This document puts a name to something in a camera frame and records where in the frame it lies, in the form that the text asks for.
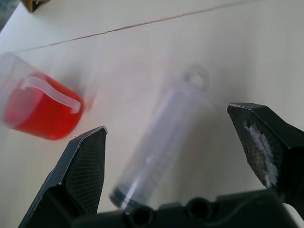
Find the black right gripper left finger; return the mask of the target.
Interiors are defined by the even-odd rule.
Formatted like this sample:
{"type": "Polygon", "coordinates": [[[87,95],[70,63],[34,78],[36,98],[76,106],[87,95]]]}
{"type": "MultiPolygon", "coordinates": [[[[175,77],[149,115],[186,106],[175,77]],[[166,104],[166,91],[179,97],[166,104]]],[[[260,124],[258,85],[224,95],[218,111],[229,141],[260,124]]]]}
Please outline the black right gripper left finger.
{"type": "Polygon", "coordinates": [[[71,228],[96,214],[105,177],[105,126],[72,139],[49,173],[18,228],[71,228]]]}

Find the clear plastic syringe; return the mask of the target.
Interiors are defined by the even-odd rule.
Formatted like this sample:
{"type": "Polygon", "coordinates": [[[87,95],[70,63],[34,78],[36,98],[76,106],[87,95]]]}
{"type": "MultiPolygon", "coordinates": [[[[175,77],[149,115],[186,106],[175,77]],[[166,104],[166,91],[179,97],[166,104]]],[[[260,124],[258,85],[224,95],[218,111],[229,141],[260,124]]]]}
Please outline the clear plastic syringe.
{"type": "Polygon", "coordinates": [[[184,152],[205,147],[216,111],[207,99],[209,75],[199,66],[185,69],[168,88],[119,181],[109,195],[125,212],[146,206],[166,171],[184,152]]]}

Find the clear cup with red liquid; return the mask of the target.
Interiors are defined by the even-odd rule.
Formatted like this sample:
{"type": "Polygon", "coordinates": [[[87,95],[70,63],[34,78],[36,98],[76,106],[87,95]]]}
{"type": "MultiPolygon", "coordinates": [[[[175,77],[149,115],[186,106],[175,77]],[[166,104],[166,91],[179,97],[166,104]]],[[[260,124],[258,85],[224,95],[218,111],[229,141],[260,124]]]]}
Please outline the clear cup with red liquid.
{"type": "Polygon", "coordinates": [[[74,91],[14,54],[0,55],[0,125],[54,141],[75,129],[83,110],[74,91]]]}

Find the brown cardboard box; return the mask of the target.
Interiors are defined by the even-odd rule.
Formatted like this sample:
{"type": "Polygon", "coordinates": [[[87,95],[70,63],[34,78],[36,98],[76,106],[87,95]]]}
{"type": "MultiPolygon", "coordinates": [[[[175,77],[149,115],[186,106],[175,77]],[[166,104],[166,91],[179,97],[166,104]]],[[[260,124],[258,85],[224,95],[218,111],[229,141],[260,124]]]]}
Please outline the brown cardboard box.
{"type": "Polygon", "coordinates": [[[37,10],[41,5],[49,2],[50,0],[20,0],[23,6],[29,13],[33,13],[37,10]]]}

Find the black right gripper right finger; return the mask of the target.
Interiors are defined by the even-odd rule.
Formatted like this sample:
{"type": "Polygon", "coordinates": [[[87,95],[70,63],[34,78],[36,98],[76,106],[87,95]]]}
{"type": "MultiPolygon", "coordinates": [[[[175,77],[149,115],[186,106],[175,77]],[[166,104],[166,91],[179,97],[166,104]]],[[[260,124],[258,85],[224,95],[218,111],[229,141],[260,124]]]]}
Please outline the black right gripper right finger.
{"type": "Polygon", "coordinates": [[[304,132],[261,104],[229,103],[227,113],[263,186],[284,203],[304,208],[304,132]]]}

